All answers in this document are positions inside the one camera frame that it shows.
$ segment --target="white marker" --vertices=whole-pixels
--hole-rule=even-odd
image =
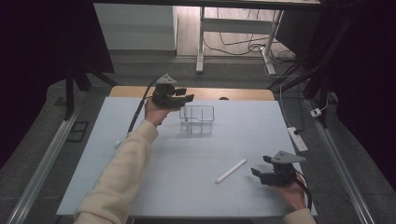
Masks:
[[[235,170],[237,170],[239,167],[241,167],[243,164],[245,164],[248,160],[244,159],[238,162],[233,168],[231,168],[229,171],[227,171],[224,175],[219,177],[219,179],[216,180],[216,184],[219,184],[223,179],[225,179],[227,176],[232,174]]]

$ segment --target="metal frame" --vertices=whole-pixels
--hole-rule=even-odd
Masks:
[[[274,21],[213,19],[205,18],[205,7],[201,7],[199,44],[197,52],[197,64],[195,69],[196,73],[202,74],[204,72],[204,32],[223,32],[269,35],[265,48],[261,49],[261,54],[265,61],[265,66],[268,70],[269,75],[275,75],[276,72],[271,62],[269,51],[271,49],[271,45],[276,34],[277,26],[279,25],[281,15],[282,11],[278,12]]]
[[[308,100],[304,101],[308,111],[314,109]],[[320,121],[317,119],[315,120],[315,125],[325,147],[327,148],[327,151],[329,152],[329,157],[332,160],[332,164],[334,164],[335,170],[344,184],[346,193],[349,195],[350,200],[355,207],[356,213],[361,220],[361,223],[376,223],[366,201],[364,201],[364,198],[361,195],[361,191],[353,180],[353,177],[349,172],[342,155],[340,154],[337,145],[334,143],[334,140],[332,140],[332,135],[330,134],[329,130],[323,128]]]
[[[85,91],[80,91],[78,93],[75,110],[70,115],[69,120],[64,120],[62,122],[58,132],[53,137],[46,154],[44,154],[43,159],[35,169],[35,173],[27,184],[17,205],[14,207],[11,216],[8,218],[7,224],[23,223],[26,219],[33,203],[35,202],[35,198],[41,190],[41,187],[50,173],[53,163],[55,162],[62,146],[64,145],[66,136],[69,134],[69,131],[71,130],[73,123],[75,122],[78,113],[82,108],[82,103],[86,94],[87,92]]]

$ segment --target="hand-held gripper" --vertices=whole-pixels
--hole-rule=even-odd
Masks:
[[[279,151],[273,158],[263,156],[264,161],[273,164],[273,173],[262,173],[256,169],[250,168],[251,173],[257,176],[263,185],[286,187],[291,183],[297,183],[304,191],[308,198],[308,208],[312,207],[312,196],[308,189],[308,183],[305,180],[306,186],[297,178],[296,169],[293,162],[305,161],[304,157],[299,157],[285,151]]]
[[[168,75],[159,78],[156,81],[155,90],[152,93],[152,102],[157,106],[165,108],[178,108],[184,106],[184,104],[188,102],[192,102],[194,95],[185,95],[187,89],[176,89],[172,85],[174,83],[176,83],[176,81]]]

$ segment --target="white table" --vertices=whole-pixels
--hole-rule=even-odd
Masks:
[[[73,215],[111,160],[115,143],[128,130],[139,98],[107,97],[57,215]],[[178,113],[159,126],[152,158],[133,202],[133,217],[273,217],[290,210],[280,196],[263,186],[250,167],[272,172],[262,156],[279,150],[294,154],[276,101],[194,100],[213,105],[212,134],[180,132]],[[143,112],[136,122],[138,126]],[[215,184],[242,159],[247,163]],[[301,171],[298,163],[294,164]]]

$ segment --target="hand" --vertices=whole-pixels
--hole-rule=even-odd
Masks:
[[[163,122],[170,112],[178,110],[180,110],[180,107],[160,108],[152,102],[151,98],[148,98],[145,104],[145,119],[157,127]]]
[[[297,179],[304,183],[300,174],[297,174]],[[293,181],[293,183],[286,187],[271,186],[271,188],[275,189],[283,197],[293,211],[306,208],[304,190],[296,182]]]

